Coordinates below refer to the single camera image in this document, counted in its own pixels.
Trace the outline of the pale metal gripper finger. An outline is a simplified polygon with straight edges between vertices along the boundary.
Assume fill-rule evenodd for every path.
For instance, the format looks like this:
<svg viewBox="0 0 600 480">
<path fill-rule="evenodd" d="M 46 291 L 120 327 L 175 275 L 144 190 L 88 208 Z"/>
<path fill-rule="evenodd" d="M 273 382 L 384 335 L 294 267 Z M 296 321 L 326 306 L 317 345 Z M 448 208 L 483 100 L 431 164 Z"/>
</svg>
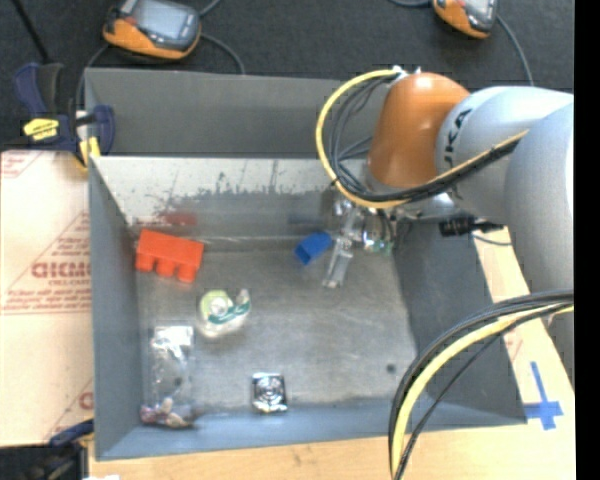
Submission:
<svg viewBox="0 0 600 480">
<path fill-rule="evenodd" d="M 326 288 L 340 287 L 353 258 L 352 242 L 348 238 L 336 239 L 322 285 Z"/>
</svg>

